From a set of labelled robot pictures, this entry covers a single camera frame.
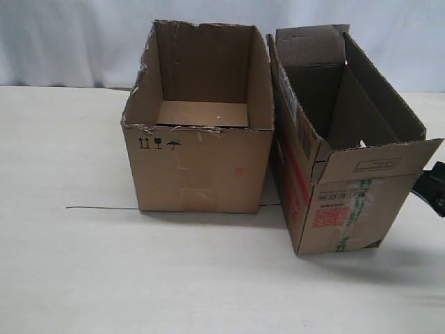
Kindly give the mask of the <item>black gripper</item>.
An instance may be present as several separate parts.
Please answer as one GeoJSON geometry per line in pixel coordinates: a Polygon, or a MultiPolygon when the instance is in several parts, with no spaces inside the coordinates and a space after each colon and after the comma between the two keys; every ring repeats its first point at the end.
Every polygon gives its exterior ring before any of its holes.
{"type": "Polygon", "coordinates": [[[412,193],[441,218],[444,218],[444,175],[444,162],[437,161],[432,169],[422,171],[412,187],[412,193]]]}

